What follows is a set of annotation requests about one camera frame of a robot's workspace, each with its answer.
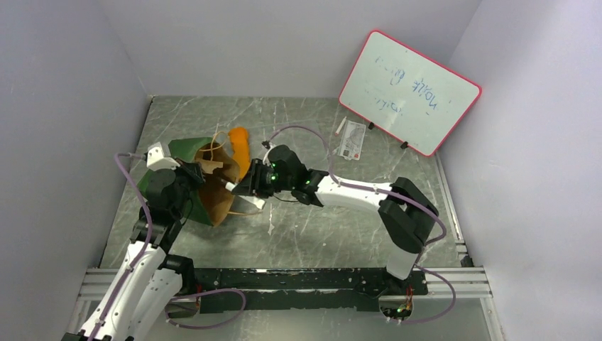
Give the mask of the orange fake bread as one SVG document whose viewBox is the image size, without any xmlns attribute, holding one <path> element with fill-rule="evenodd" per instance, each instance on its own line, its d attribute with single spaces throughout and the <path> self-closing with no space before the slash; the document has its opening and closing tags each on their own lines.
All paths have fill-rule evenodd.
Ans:
<svg viewBox="0 0 602 341">
<path fill-rule="evenodd" d="M 233 152 L 231 157 L 239 166 L 238 180 L 242 180 L 251 167 L 248 131 L 244 127 L 238 126 L 231 129 L 228 132 L 228 136 Z"/>
</svg>

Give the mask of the silver metal tongs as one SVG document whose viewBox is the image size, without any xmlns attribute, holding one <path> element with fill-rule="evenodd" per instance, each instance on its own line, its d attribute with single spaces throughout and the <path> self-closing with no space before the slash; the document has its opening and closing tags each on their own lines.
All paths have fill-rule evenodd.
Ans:
<svg viewBox="0 0 602 341">
<path fill-rule="evenodd" d="M 226 191 L 228 191 L 230 194 L 232 194 L 235 197 L 239 197 L 242 200 L 252 204 L 253 206 L 255 206 L 258 210 L 263 210 L 265 207 L 265 200 L 260 199 L 254 195 L 248 195 L 248 194 L 239 194 L 235 192 L 235 188 L 236 188 L 236 184 L 233 182 L 230 182 L 228 180 L 225 179 L 219 179 L 219 182 L 221 183 L 221 185 L 226 189 Z"/>
</svg>

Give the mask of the white ruler package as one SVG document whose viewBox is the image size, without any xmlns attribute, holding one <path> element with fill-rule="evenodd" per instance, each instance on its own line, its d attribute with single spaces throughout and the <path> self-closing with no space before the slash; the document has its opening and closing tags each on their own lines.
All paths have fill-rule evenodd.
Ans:
<svg viewBox="0 0 602 341">
<path fill-rule="evenodd" d="M 349 161 L 358 161 L 361 157 L 366 130 L 365 124 L 347 120 L 339 134 L 341 142 L 337 155 Z"/>
</svg>

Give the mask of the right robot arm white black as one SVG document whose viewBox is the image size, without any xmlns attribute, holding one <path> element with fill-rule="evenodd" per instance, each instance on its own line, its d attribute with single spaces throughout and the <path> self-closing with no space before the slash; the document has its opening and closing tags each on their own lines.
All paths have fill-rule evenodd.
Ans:
<svg viewBox="0 0 602 341">
<path fill-rule="evenodd" d="M 225 188 L 233 195 L 259 204 L 281 192 L 295 202 L 317 207 L 346 207 L 376 214 L 395 249 L 383 275 L 384 288 L 368 289 L 367 295 L 419 293 L 412 284 L 412 270 L 427 246 L 439 213 L 409 179 L 392 183 L 365 183 L 340 178 L 326 170 L 308 168 L 286 145 L 269 150 L 267 160 L 255 158 L 245 176 Z"/>
</svg>

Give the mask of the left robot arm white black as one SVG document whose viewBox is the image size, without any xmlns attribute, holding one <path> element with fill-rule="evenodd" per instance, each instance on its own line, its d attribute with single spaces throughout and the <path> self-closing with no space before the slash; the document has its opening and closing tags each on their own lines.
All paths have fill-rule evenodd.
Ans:
<svg viewBox="0 0 602 341">
<path fill-rule="evenodd" d="M 64 340 L 144 340 L 171 298 L 197 292 L 193 261 L 169 251 L 204 178 L 199 164 L 176 162 L 151 172 L 124 262 L 96 310 Z"/>
</svg>

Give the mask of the green paper bag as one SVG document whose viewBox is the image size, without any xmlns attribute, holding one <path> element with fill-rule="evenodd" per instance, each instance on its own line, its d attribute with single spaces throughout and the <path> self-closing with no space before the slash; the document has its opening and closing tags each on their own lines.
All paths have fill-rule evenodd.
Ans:
<svg viewBox="0 0 602 341">
<path fill-rule="evenodd" d="M 213 137 L 192 137 L 173 139 L 164 142 L 170 149 L 171 156 L 180 166 L 199 166 L 202 172 L 203 184 L 191 192 L 191 200 L 185 206 L 189 218 L 200 224 L 217 227 L 227 216 L 233 215 L 231 206 L 234 198 L 221 185 L 219 179 L 225 179 L 235 184 L 238 180 L 239 166 L 232 159 L 232 149 L 228 132 L 226 140 L 217 141 L 220 132 Z M 150 181 L 157 171 L 148 170 L 138 182 L 138 188 L 145 198 L 151 196 Z"/>
</svg>

